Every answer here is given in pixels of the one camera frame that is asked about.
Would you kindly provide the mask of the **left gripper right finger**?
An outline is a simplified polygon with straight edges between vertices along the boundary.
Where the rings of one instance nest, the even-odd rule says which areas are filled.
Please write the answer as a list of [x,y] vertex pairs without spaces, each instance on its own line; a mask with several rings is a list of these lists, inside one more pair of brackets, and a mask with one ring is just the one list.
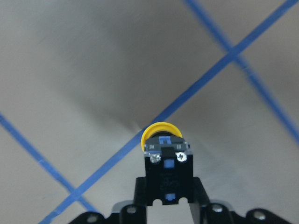
[[192,219],[194,224],[230,223],[227,206],[221,201],[211,201],[198,177],[193,178]]

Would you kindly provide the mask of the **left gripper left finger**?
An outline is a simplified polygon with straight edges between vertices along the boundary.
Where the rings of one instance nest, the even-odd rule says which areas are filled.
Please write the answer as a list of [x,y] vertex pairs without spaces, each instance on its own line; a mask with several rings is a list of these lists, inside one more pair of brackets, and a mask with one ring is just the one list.
[[121,224],[147,223],[146,178],[138,177],[135,182],[134,198],[120,211]]

